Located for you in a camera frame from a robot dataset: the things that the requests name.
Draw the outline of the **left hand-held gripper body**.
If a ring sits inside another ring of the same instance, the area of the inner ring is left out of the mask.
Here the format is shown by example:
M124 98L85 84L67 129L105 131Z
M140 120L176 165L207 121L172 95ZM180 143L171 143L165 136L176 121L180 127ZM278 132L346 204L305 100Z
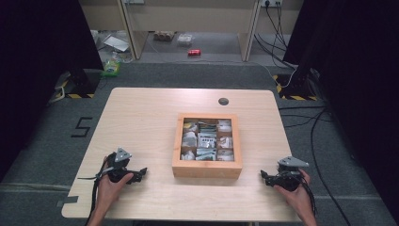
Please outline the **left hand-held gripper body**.
M135 175L135 171L126 169L131 157L132 155L121 147L118 147L115 152L107 157L107 168L104 172L108 175L111 182L117 183L129 173L133 173L135 177L139 177Z

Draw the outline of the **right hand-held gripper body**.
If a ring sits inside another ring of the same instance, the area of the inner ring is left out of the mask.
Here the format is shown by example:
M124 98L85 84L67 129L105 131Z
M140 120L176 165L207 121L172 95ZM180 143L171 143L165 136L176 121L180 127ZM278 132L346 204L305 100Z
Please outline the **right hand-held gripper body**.
M293 156L287 156L278 161L278 174L275 185L288 191L295 191L301 184L307 184L304 174L299 170L309 166L308 162Z

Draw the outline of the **wooden box with glass lid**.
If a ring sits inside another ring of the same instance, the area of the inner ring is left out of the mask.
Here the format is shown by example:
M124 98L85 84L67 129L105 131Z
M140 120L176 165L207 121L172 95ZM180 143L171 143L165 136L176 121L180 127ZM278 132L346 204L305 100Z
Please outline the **wooden box with glass lid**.
M181 142L185 119L229 119L232 124L234 148L233 161L196 161L181 159ZM177 120L176 137L172 157L172 169L175 177L238 179L243 168L238 119L233 114L182 113Z

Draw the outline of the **group of small tea packets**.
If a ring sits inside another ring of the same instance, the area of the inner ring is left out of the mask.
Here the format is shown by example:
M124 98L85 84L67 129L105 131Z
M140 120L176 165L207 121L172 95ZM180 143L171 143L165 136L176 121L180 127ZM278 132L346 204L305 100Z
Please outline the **group of small tea packets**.
M231 120L185 119L182 131L182 160L234 160Z

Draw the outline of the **person's right hand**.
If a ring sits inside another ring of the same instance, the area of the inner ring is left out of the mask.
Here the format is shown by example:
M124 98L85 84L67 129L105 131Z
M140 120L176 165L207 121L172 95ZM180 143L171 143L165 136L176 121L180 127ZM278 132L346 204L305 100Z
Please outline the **person's right hand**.
M273 188L285 198L300 218L313 217L311 199L303 185L300 185L295 191L288 191L281 186L273 186Z

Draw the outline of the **person's left hand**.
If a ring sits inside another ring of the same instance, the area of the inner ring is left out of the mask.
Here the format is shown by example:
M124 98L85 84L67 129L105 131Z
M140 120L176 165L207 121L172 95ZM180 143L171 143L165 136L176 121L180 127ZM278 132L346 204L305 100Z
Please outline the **person's left hand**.
M99 186L95 210L106 213L119 198L121 190L133 178L133 173L124 175L117 183L109 179L108 174L102 176Z

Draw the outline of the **black stand base striped tape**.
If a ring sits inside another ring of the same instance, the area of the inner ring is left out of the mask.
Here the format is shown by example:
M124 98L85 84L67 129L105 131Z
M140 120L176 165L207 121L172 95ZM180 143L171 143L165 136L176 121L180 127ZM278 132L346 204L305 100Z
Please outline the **black stand base striped tape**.
M309 77L294 70L291 73L278 73L272 76L281 99L296 101L316 101Z
M93 69L79 69L64 72L56 82L55 91L49 104L65 98L82 99L93 98L100 83L101 72Z

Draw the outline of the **green plastic packet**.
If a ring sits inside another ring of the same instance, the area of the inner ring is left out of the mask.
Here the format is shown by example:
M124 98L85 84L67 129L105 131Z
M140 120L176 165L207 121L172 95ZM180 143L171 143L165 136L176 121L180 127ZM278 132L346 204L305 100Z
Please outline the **green plastic packet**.
M108 59L104 64L101 76L115 77L120 73L120 63L116 59Z

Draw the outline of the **black curtain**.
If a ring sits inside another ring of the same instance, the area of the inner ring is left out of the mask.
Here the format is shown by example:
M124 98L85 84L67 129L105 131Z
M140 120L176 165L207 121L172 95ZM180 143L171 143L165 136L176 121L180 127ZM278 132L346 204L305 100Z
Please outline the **black curtain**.
M0 0L0 181L59 76L102 67L79 0Z
M284 58L320 73L353 155L399 223L399 0L304 0Z

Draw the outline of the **brown egg carton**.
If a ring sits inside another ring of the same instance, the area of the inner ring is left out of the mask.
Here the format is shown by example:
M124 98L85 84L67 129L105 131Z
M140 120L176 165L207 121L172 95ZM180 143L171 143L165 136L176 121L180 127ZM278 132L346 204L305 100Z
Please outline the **brown egg carton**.
M172 41L174 35L174 31L155 31L153 34L153 39L159 41Z

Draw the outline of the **clear plastic container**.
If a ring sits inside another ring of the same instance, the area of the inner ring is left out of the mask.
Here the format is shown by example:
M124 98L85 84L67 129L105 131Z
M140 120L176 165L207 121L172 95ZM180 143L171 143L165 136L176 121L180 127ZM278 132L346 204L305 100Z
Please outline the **clear plastic container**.
M190 34L180 34L177 43L179 46L189 46L192 44L193 36Z

